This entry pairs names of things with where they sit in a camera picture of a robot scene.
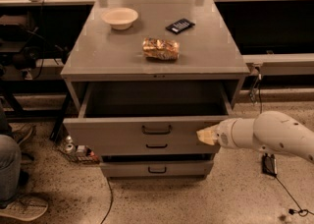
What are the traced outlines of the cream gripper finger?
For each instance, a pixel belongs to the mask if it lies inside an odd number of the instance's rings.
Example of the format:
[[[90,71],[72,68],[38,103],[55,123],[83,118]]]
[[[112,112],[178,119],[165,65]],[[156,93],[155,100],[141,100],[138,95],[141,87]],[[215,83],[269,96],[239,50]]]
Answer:
[[[218,143],[217,125],[210,126],[196,132],[197,137],[203,143],[215,145]]]

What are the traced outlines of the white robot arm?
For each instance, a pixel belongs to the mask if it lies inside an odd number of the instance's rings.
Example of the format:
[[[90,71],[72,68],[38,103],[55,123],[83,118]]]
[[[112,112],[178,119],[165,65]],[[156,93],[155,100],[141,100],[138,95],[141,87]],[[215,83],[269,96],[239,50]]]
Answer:
[[[256,118],[227,119],[196,134],[208,145],[293,155],[314,163],[314,132],[278,111],[266,111]]]

